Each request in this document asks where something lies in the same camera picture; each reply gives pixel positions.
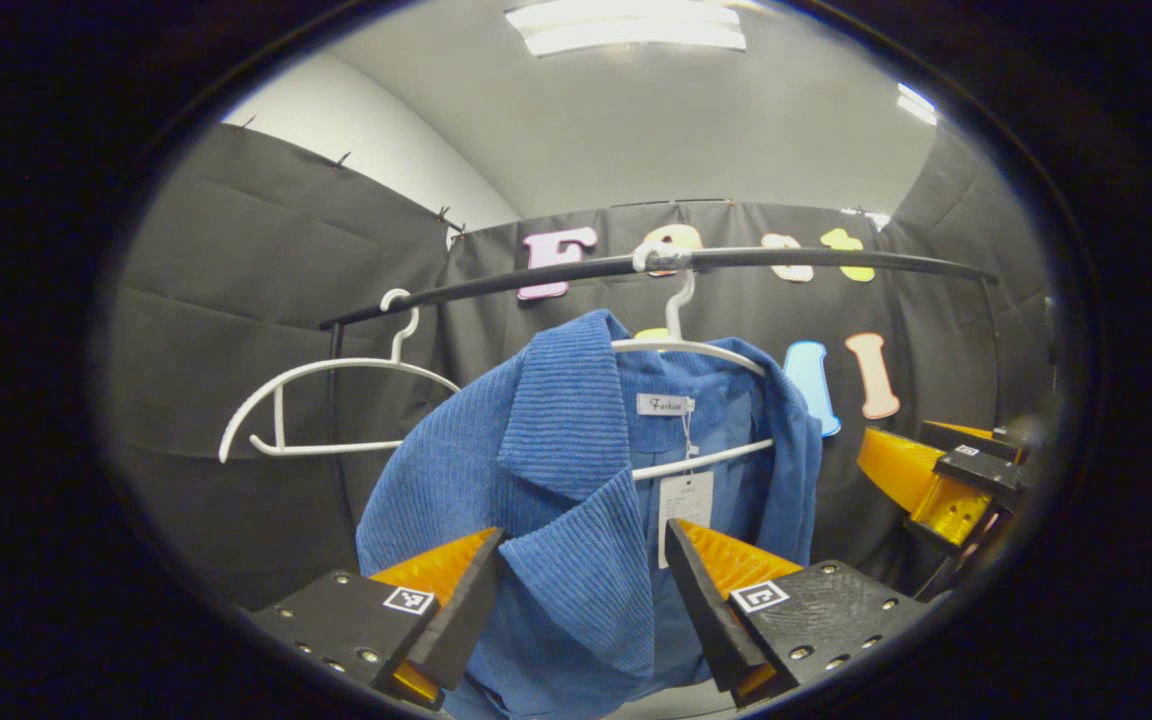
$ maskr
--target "white wall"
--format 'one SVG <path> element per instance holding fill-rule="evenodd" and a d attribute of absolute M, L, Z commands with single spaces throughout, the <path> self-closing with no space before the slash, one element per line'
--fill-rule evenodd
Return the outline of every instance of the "white wall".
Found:
<path fill-rule="evenodd" d="M 449 205 L 468 229 L 521 219 L 444 136 L 385 88 L 329 53 L 273 78 L 221 122 L 301 145 L 384 183 L 425 209 Z"/>

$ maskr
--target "ceiling light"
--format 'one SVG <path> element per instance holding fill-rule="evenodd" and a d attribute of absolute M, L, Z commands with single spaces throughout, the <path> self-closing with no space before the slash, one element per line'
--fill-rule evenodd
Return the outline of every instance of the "ceiling light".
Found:
<path fill-rule="evenodd" d="M 920 106 L 920 108 L 926 109 L 929 113 L 934 113 L 934 111 L 937 111 L 937 106 L 929 103 L 927 97 L 923 97 L 922 94 L 916 94 L 916 92 L 914 92 L 908 85 L 905 85 L 904 82 L 896 83 L 896 90 L 900 90 L 901 94 L 903 94 L 904 97 L 909 97 L 909 99 L 914 101 L 915 105 Z"/>
<path fill-rule="evenodd" d="M 929 103 L 927 97 L 916 94 L 904 82 L 896 83 L 896 90 L 900 90 L 896 105 L 901 109 L 909 109 L 911 115 L 923 120 L 929 126 L 937 123 L 937 106 Z"/>
<path fill-rule="evenodd" d="M 745 50 L 735 10 L 695 0 L 552 0 L 503 16 L 538 58 L 622 41 Z"/>
<path fill-rule="evenodd" d="M 937 123 L 937 114 L 933 113 L 932 109 L 924 108 L 924 106 L 919 105 L 915 100 L 910 100 L 909 97 L 904 97 L 903 94 L 897 97 L 896 105 L 902 109 L 909 109 L 909 114 L 923 120 L 923 122 L 929 126 L 934 126 Z"/>

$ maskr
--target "hanger hook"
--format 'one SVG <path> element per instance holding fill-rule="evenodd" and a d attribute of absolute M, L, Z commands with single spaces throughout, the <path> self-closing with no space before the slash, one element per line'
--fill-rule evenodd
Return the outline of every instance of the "hanger hook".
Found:
<path fill-rule="evenodd" d="M 403 288 L 401 287 L 396 287 L 394 288 L 394 290 L 385 293 L 385 296 L 380 298 L 381 313 L 388 313 L 391 301 L 395 300 L 396 297 L 406 297 L 408 295 L 411 295 L 411 293 L 403 290 Z M 416 332 L 416 325 L 419 324 L 420 324 L 420 310 L 417 310 L 416 306 L 412 306 L 412 321 L 408 323 L 407 327 L 399 331 L 397 334 L 394 336 L 393 351 L 389 355 L 391 361 L 394 361 L 394 363 L 402 363 L 403 341 L 410 338 L 412 333 Z"/>
<path fill-rule="evenodd" d="M 655 252 L 664 258 L 685 259 L 685 250 L 677 247 L 666 245 L 664 242 L 644 242 L 634 249 L 631 255 L 634 268 L 643 273 L 649 268 L 649 255 Z M 664 304 L 664 327 L 669 333 L 670 340 L 682 340 L 682 324 L 679 323 L 679 309 L 691 301 L 696 293 L 696 275 L 691 268 L 679 270 L 682 273 L 682 290 L 672 295 Z"/>
<path fill-rule="evenodd" d="M 679 323 L 679 309 L 691 301 L 696 293 L 696 274 L 691 268 L 681 270 L 682 290 L 672 295 L 664 304 L 664 327 L 669 332 L 669 340 L 682 340 L 682 323 Z"/>

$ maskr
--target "white price tag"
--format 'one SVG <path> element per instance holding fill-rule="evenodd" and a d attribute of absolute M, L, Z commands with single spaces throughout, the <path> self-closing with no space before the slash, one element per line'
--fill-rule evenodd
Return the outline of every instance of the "white price tag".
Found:
<path fill-rule="evenodd" d="M 657 523 L 657 566 L 667 568 L 664 560 L 664 530 L 670 518 L 682 518 L 708 528 L 708 513 L 714 506 L 714 475 L 675 475 L 660 479 L 660 520 Z"/>

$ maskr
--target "blue shirt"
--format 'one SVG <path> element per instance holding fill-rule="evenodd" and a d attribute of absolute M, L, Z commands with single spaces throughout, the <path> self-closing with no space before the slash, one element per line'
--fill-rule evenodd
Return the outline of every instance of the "blue shirt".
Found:
<path fill-rule="evenodd" d="M 385 467 L 356 533 L 362 574 L 490 526 L 506 530 L 497 605 L 457 720 L 586 720 L 708 667 L 668 569 L 658 568 L 659 479 L 684 458 L 677 416 L 638 415 L 637 393 L 694 397 L 700 455 L 771 437 L 714 473 L 710 526 L 808 564 L 820 425 L 764 351 L 727 338 L 759 378 L 694 353 L 616 354 L 607 310 L 532 338 L 420 422 Z"/>

